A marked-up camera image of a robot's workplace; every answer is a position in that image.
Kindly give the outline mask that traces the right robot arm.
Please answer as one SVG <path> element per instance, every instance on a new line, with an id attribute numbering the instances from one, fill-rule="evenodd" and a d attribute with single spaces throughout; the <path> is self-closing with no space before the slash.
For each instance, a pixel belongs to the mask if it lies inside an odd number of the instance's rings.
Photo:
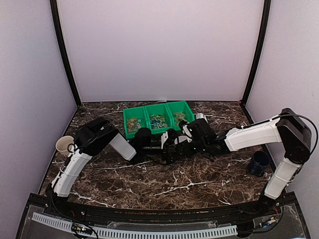
<path id="1" fill-rule="evenodd" d="M 312 142 L 312 131 L 306 122 L 311 120 L 290 108 L 284 108 L 270 119 L 215 133 L 205 118 L 198 118 L 191 123 L 181 122 L 182 135 L 174 143 L 183 146 L 185 152 L 207 153 L 211 156 L 257 145 L 281 143 L 285 154 L 265 186 L 265 197 L 254 206 L 257 215 L 265 216 L 273 209 L 273 200 L 298 174 L 317 146 L 317 141 Z"/>

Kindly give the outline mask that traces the metal scoop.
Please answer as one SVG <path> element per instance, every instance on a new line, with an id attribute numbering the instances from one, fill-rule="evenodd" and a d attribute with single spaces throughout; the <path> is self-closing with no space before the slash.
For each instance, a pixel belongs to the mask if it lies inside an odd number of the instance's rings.
<path id="1" fill-rule="evenodd" d="M 198 120 L 198 119 L 204 119 L 206 122 L 208 122 L 206 115 L 203 114 L 203 113 L 197 113 L 197 114 L 195 115 L 195 119 L 196 119 L 196 120 Z"/>

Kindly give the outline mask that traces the white jar lid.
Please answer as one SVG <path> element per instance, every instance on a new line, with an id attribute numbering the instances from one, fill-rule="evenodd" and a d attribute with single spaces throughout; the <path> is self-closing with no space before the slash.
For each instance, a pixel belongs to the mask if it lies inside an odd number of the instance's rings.
<path id="1" fill-rule="evenodd" d="M 178 148 L 179 150 L 189 150 L 189 143 L 187 140 L 180 141 L 178 139 L 176 143 L 176 148 Z"/>

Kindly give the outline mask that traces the green three-compartment bin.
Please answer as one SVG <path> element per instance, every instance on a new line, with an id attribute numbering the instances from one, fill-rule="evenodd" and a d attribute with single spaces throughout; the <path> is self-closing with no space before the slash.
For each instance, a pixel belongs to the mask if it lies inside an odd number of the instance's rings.
<path id="1" fill-rule="evenodd" d="M 123 110 L 126 139 L 133 139 L 139 129 L 146 127 L 153 135 L 169 129 L 180 131 L 179 123 L 193 122 L 195 116 L 186 101 L 161 103 Z"/>

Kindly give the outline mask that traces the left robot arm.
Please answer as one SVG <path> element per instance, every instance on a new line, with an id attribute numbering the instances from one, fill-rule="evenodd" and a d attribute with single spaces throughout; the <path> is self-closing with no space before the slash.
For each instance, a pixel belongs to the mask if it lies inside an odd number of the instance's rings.
<path id="1" fill-rule="evenodd" d="M 154 144 L 153 138 L 151 130 L 142 127 L 132 140 L 127 140 L 104 117 L 83 125 L 76 132 L 74 141 L 66 146 L 68 156 L 55 179 L 47 186 L 47 196 L 67 198 L 85 165 L 108 145 L 132 165 L 140 163 L 147 155 L 161 155 L 167 163 L 173 161 L 168 147 L 174 144 L 177 132 L 171 128 L 165 131 L 160 137 L 160 144 Z"/>

